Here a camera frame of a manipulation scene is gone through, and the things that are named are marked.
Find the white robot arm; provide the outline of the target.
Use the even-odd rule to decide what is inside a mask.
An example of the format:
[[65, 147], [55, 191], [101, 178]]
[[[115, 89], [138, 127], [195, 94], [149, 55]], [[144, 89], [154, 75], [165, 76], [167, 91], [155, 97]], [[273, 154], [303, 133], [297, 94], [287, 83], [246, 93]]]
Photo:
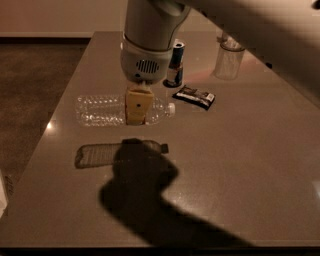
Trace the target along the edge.
[[195, 12], [314, 105], [320, 100], [319, 0], [127, 0], [120, 63], [127, 80], [164, 78], [174, 40]]

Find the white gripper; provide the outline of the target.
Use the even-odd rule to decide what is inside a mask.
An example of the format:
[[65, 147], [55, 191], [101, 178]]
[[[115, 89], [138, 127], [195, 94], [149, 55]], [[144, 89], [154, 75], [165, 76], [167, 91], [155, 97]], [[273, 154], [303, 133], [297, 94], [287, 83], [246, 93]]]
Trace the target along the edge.
[[123, 34], [120, 62], [126, 78], [134, 83], [125, 94], [128, 125], [143, 125], [154, 99], [151, 86], [162, 80], [172, 57], [174, 39], [165, 36], [136, 36]]

